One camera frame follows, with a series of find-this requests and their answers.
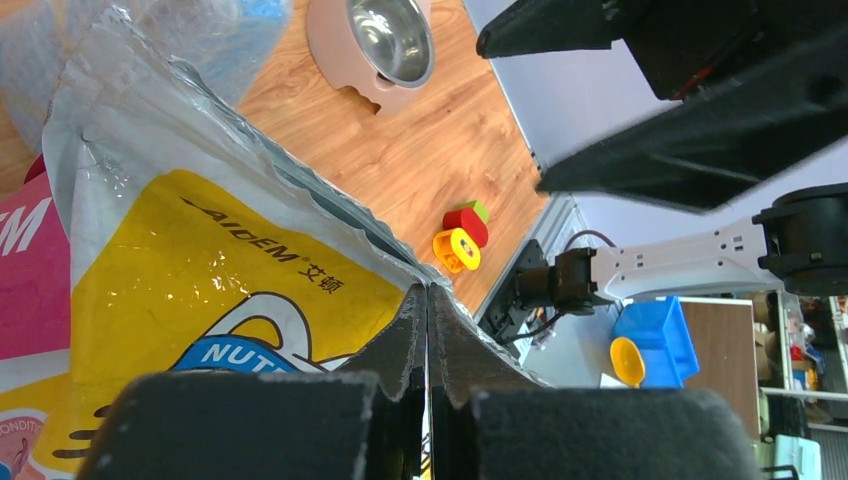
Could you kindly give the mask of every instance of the black cable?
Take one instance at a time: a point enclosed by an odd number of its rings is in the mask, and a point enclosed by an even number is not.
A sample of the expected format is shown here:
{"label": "black cable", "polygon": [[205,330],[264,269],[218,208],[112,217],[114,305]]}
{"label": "black cable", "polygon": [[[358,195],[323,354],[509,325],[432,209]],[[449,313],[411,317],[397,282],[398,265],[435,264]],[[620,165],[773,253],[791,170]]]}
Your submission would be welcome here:
{"label": "black cable", "polygon": [[574,242],[577,241],[578,238],[585,237],[586,235],[592,235],[593,237],[598,237],[601,240],[603,240],[604,243],[606,243],[610,247],[615,247],[615,243],[612,240],[610,240],[610,238],[608,236],[604,235],[603,233],[601,233],[597,230],[580,230],[579,232],[575,233],[574,235],[571,236],[571,238],[568,239],[568,242],[565,244],[565,248],[563,248],[562,250],[563,251],[568,250],[569,247],[574,245]]}
{"label": "black cable", "polygon": [[508,345],[508,344],[510,344],[510,343],[512,343],[516,340],[521,340],[522,338],[535,337],[536,335],[538,335],[538,334],[544,332],[545,330],[553,327],[554,324],[557,322],[557,320],[562,318],[563,315],[564,315],[564,313],[557,312],[553,317],[551,317],[550,320],[548,320],[547,323],[545,323],[541,327],[537,328],[536,330],[533,330],[532,332],[522,333],[520,335],[514,335],[512,337],[504,338],[503,340],[498,341],[498,345]]}

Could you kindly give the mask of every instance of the blue label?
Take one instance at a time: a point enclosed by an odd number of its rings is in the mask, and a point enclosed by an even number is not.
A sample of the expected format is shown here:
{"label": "blue label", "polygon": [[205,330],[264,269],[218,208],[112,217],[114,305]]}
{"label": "blue label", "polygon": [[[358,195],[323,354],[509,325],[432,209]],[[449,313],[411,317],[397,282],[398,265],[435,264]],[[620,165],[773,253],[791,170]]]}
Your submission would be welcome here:
{"label": "blue label", "polygon": [[221,335],[194,342],[172,370],[225,369],[242,373],[296,372],[277,352],[244,337]]}

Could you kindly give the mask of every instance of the red toy block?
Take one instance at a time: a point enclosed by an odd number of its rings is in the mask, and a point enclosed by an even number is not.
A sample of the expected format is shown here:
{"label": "red toy block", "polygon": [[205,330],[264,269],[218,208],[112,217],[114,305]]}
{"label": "red toy block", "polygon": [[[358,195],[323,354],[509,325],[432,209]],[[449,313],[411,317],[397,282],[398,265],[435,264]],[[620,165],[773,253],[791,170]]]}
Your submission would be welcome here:
{"label": "red toy block", "polygon": [[459,210],[446,213],[444,218],[442,218],[442,227],[445,230],[452,230],[454,228],[465,230],[468,236],[471,237],[471,240],[474,240],[474,243],[480,248],[485,247],[489,243],[489,229],[486,228],[486,224],[483,223],[483,220],[480,219],[480,216],[471,207],[460,208]]}

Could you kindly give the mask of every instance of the yellow scoop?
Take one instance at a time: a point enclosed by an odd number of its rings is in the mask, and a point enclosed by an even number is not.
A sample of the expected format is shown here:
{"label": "yellow scoop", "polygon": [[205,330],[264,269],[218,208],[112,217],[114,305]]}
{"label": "yellow scoop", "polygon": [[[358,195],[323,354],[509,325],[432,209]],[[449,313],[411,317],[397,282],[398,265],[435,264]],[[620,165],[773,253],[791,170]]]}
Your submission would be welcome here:
{"label": "yellow scoop", "polygon": [[610,358],[618,379],[626,385],[639,388],[645,379],[645,362],[636,344],[629,338],[616,338],[610,345]]}

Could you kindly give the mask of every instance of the blue plastic crate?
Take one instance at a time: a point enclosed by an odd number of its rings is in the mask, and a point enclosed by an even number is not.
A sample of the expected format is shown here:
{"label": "blue plastic crate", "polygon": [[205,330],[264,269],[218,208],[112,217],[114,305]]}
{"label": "blue plastic crate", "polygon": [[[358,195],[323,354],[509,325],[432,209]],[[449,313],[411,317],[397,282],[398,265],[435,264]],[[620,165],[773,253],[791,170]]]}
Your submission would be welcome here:
{"label": "blue plastic crate", "polygon": [[613,334],[639,347],[645,361],[644,387],[683,388],[683,380],[701,369],[677,297],[628,305]]}

